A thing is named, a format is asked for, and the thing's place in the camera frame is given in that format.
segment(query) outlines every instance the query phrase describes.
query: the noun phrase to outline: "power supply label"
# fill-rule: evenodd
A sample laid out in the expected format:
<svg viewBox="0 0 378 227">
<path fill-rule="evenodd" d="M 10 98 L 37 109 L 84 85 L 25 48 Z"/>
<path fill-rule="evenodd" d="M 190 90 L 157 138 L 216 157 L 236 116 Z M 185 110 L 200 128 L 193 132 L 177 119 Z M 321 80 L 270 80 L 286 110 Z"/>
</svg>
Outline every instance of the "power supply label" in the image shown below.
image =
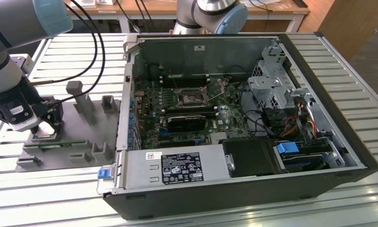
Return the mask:
<svg viewBox="0 0 378 227">
<path fill-rule="evenodd" d="M 161 171 L 164 184 L 204 181 L 200 154 L 162 155 Z"/>
</svg>

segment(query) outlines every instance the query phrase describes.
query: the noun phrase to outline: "blue tab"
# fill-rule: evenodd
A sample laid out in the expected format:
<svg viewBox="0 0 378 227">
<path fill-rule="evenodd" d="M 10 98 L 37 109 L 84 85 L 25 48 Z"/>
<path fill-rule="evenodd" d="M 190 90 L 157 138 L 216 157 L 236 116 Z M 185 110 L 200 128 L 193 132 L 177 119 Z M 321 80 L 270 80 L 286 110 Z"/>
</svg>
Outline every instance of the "blue tab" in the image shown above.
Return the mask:
<svg viewBox="0 0 378 227">
<path fill-rule="evenodd" d="M 286 142 L 277 145 L 278 153 L 297 153 L 299 152 L 297 144 L 294 142 Z"/>
<path fill-rule="evenodd" d="M 110 178 L 110 170 L 109 169 L 101 169 L 98 171 L 98 179 Z"/>
</svg>

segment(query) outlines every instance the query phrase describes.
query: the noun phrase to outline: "white table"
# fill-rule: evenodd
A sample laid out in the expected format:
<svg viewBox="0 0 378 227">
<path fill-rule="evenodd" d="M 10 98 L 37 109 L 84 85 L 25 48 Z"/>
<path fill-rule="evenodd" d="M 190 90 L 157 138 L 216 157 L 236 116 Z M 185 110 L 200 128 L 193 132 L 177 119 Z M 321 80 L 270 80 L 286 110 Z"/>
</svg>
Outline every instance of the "white table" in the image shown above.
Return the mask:
<svg viewBox="0 0 378 227">
<path fill-rule="evenodd" d="M 290 34 L 310 67 L 378 160 L 378 96 L 334 51 L 325 38 Z M 124 82 L 122 34 L 104 34 L 106 70 L 92 99 L 113 94 L 121 99 Z M 93 55 L 88 34 L 65 34 L 42 41 L 30 78 L 61 78 L 80 72 Z M 100 61 L 86 75 L 92 84 Z M 38 91 L 68 96 L 65 84 Z M 319 197 L 157 220 L 125 221 L 96 193 L 100 167 L 32 173 L 13 172 L 28 133 L 8 131 L 0 122 L 0 226 L 230 226 L 339 227 L 378 225 L 378 172 L 357 183 L 341 185 Z"/>
</svg>

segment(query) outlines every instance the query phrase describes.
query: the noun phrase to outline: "red wire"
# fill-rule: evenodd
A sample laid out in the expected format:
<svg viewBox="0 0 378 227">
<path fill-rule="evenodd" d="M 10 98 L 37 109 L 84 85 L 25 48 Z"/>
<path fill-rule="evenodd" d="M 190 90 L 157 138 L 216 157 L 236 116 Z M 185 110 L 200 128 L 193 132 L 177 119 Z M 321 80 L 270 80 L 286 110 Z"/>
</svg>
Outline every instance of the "red wire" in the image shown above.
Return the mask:
<svg viewBox="0 0 378 227">
<path fill-rule="evenodd" d="M 291 120 L 293 118 L 295 117 L 289 117 L 287 120 L 285 121 L 283 125 L 285 125 L 285 128 L 283 129 L 287 129 L 287 123 L 289 123 L 289 120 Z"/>
</svg>

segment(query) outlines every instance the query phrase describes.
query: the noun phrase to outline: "cable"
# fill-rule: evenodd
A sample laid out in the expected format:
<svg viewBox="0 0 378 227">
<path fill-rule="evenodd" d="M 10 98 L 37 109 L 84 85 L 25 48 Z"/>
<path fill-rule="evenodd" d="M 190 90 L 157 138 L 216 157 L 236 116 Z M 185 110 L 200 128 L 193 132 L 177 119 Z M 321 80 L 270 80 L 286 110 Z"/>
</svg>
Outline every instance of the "cable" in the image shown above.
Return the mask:
<svg viewBox="0 0 378 227">
<path fill-rule="evenodd" d="M 94 36 L 94 31 L 92 30 L 92 28 L 89 27 L 89 25 L 86 24 L 86 22 L 84 21 L 82 17 L 78 15 L 78 13 L 74 11 L 74 9 L 72 7 L 69 7 L 66 5 L 66 8 L 69 9 L 69 11 L 76 15 L 76 17 L 82 21 L 84 25 L 86 26 L 86 28 L 89 29 L 90 31 L 90 34 L 93 36 L 93 39 L 94 39 L 94 58 L 93 58 L 93 61 L 90 62 L 89 66 L 86 67 L 86 69 L 84 69 L 82 72 L 80 72 L 76 76 L 72 76 L 72 77 L 68 77 L 68 78 L 64 78 L 64 79 L 58 79 L 58 80 L 53 80 L 52 83 L 60 83 L 60 82 L 64 82 L 64 81 L 68 81 L 70 79 L 74 79 L 77 77 L 80 77 L 84 73 L 86 73 L 86 71 L 92 68 L 93 64 L 94 64 L 94 61 L 96 61 L 96 58 L 98 56 L 98 45 L 97 45 L 97 42 L 96 42 L 96 36 Z"/>
<path fill-rule="evenodd" d="M 81 92 L 80 94 L 72 95 L 70 97 L 56 101 L 56 102 L 52 104 L 53 106 L 57 105 L 57 104 L 60 104 L 60 103 L 64 103 L 65 101 L 72 100 L 73 98 L 77 98 L 77 97 L 80 97 L 80 96 L 84 96 L 85 94 L 88 94 L 88 93 L 93 90 L 93 88 L 96 87 L 96 85 L 98 84 L 100 79 L 101 79 L 102 74 L 104 74 L 104 70 L 105 70 L 105 60 L 106 60 L 105 55 L 106 55 L 106 53 L 105 53 L 104 39 L 102 39 L 100 30 L 98 30 L 97 26 L 94 25 L 94 21 L 93 21 L 93 19 L 90 18 L 89 14 L 86 13 L 85 9 L 81 7 L 81 5 L 76 2 L 76 0 L 70 0 L 70 2 L 74 3 L 74 5 L 76 5 L 76 6 L 78 7 L 78 9 L 81 10 L 81 12 L 85 14 L 85 16 L 86 16 L 89 22 L 92 23 L 92 25 L 93 25 L 93 27 L 94 27 L 94 30 L 96 30 L 96 32 L 97 32 L 97 34 L 98 34 L 100 43 L 101 43 L 101 49 L 102 49 L 102 65 L 101 65 L 101 70 L 100 70 L 98 77 L 97 77 L 97 79 L 96 79 L 96 81 L 94 81 L 94 84 L 90 86 L 90 88 L 89 88 L 86 91 Z"/>
<path fill-rule="evenodd" d="M 78 15 L 78 13 L 74 11 L 74 9 L 72 7 L 69 7 L 66 4 L 65 4 L 66 8 L 69 9 L 69 11 L 76 15 L 76 17 L 82 21 L 84 25 L 86 26 L 88 30 L 90 31 L 90 34 L 93 36 L 93 39 L 94 39 L 94 58 L 90 62 L 90 64 L 88 65 L 88 67 L 84 69 L 82 72 L 80 72 L 77 75 L 72 76 L 72 77 L 66 77 L 64 79 L 58 79 L 58 80 L 45 80 L 45 81 L 38 81 L 38 82 L 30 82 L 29 85 L 30 86 L 37 86 L 37 85 L 44 85 L 44 84 L 53 84 L 53 83 L 60 83 L 60 82 L 64 82 L 64 81 L 68 81 L 70 79 L 74 79 L 77 77 L 80 77 L 84 73 L 88 72 L 88 70 L 92 68 L 92 66 L 94 65 L 94 61 L 96 61 L 96 58 L 97 58 L 97 55 L 98 55 L 98 46 L 97 46 L 97 40 L 96 40 L 96 36 L 94 36 L 94 32 L 92 30 L 92 28 L 89 27 L 89 25 L 86 24 L 86 22 L 84 21 L 82 17 Z"/>
<path fill-rule="evenodd" d="M 145 17 L 144 17 L 144 14 L 142 14 L 142 10 L 141 10 L 141 7 L 140 7 L 140 4 L 138 4 L 138 1 L 134 0 L 136 2 L 136 5 L 137 5 L 137 8 L 138 8 L 138 11 L 140 11 L 140 14 L 141 14 L 141 17 L 142 17 L 142 22 L 144 22 L 144 28 L 145 28 L 145 31 L 149 32 L 149 28 L 146 26 L 146 22 L 145 22 Z"/>
<path fill-rule="evenodd" d="M 140 28 L 133 24 L 132 20 L 129 19 L 129 16 L 128 16 L 128 14 L 126 14 L 124 8 L 121 7 L 121 4 L 120 4 L 118 0 L 116 0 L 116 3 L 118 4 L 118 8 L 120 8 L 121 12 L 124 13 L 124 15 L 125 15 L 125 17 L 126 17 L 126 19 L 128 19 L 128 23 L 132 25 L 134 31 L 136 31 L 137 33 L 140 33 L 140 32 L 141 32 L 141 31 L 140 31 Z"/>
<path fill-rule="evenodd" d="M 146 10 L 145 3 L 144 3 L 142 0 L 140 0 L 140 1 L 141 1 L 144 10 L 145 10 L 145 12 L 146 12 L 146 15 L 149 15 L 149 19 L 150 19 L 150 23 L 152 23 L 152 25 L 153 25 L 153 28 L 156 29 L 156 25 L 154 25 L 154 23 L 153 23 L 153 19 L 152 19 L 150 13 L 149 13 L 149 11 Z"/>
<path fill-rule="evenodd" d="M 244 109 L 242 109 L 242 105 L 241 105 L 241 101 L 242 101 L 242 94 L 244 94 L 244 87 L 245 87 L 245 82 L 241 84 L 241 88 L 240 88 L 240 111 L 241 113 L 244 114 L 244 116 L 246 117 L 246 119 L 254 123 L 255 125 L 258 125 L 266 132 L 269 135 L 271 135 L 273 137 L 277 137 L 277 135 L 274 134 L 274 132 L 265 126 L 262 125 L 261 123 L 257 123 L 255 120 L 253 120 L 244 112 Z"/>
<path fill-rule="evenodd" d="M 257 1 L 258 1 L 261 4 L 263 4 L 266 8 L 258 7 L 255 4 L 253 4 L 252 0 L 249 0 L 250 4 L 252 4 L 254 7 L 257 7 L 257 8 L 259 8 L 259 9 L 265 10 L 266 13 L 267 13 L 267 20 L 266 20 L 266 22 L 265 22 L 265 29 L 263 29 L 263 32 L 266 32 L 267 21 L 269 21 L 269 18 L 270 18 L 270 12 L 273 12 L 273 10 L 267 9 L 267 5 L 266 5 L 265 2 L 261 2 L 259 0 L 257 0 Z"/>
</svg>

